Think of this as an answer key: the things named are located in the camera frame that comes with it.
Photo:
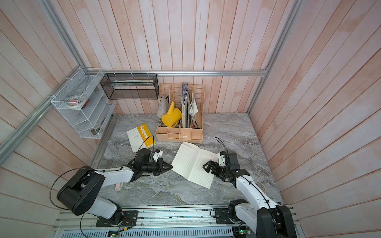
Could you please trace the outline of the cream lined notebook with holes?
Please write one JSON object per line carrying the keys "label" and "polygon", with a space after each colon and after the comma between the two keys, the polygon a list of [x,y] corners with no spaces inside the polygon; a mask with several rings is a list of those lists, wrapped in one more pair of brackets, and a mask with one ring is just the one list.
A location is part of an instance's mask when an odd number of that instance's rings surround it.
{"label": "cream lined notebook with holes", "polygon": [[203,168],[209,161],[218,162],[217,154],[183,142],[171,163],[172,171],[188,181],[210,189],[214,175],[207,173]]}

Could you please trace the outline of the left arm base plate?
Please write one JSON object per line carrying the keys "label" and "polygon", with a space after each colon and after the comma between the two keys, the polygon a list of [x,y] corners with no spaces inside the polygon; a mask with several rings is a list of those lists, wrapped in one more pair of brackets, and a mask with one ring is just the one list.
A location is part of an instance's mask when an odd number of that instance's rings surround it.
{"label": "left arm base plate", "polygon": [[133,227],[137,223],[137,210],[117,210],[109,219],[99,217],[96,227]]}

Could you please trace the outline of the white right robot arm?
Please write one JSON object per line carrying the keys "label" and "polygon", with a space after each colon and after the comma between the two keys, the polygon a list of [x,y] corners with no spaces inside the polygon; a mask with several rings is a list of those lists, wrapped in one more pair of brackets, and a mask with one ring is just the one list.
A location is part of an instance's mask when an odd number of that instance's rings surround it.
{"label": "white right robot arm", "polygon": [[222,151],[218,154],[218,160],[208,161],[202,166],[203,169],[223,182],[230,182],[245,197],[230,201],[229,219],[243,222],[258,238],[297,237],[289,208],[265,195],[250,173],[240,167],[236,153]]}

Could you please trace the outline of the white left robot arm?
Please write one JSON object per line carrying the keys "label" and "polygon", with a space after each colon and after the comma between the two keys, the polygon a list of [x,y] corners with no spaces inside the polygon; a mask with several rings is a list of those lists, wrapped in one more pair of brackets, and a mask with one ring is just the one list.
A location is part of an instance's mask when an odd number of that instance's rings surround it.
{"label": "white left robot arm", "polygon": [[101,198],[99,192],[109,185],[136,181],[144,173],[159,176],[173,168],[163,158],[152,161],[151,157],[152,151],[144,148],[120,168],[101,170],[83,166],[59,190],[57,200],[77,216],[88,213],[107,219],[117,226],[123,219],[121,206]]}

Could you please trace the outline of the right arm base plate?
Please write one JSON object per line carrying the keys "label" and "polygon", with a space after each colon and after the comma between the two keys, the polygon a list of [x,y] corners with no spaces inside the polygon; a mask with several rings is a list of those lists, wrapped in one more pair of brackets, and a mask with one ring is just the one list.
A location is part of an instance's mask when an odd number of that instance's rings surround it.
{"label": "right arm base plate", "polygon": [[216,223],[220,225],[226,224],[239,224],[240,221],[234,220],[230,210],[228,208],[216,208],[214,209]]}

